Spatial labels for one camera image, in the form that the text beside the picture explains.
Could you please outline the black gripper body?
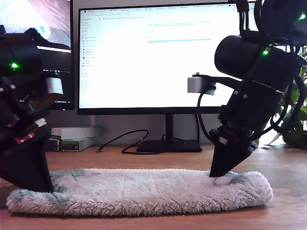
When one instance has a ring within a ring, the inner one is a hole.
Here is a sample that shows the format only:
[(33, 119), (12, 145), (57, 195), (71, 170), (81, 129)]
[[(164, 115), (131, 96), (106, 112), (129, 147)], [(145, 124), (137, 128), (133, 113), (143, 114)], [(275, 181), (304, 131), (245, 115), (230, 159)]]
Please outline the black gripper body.
[(256, 82), (235, 88), (218, 111), (221, 126), (210, 130), (211, 141), (221, 144), (250, 144), (253, 134), (264, 130), (280, 105), (283, 93)]

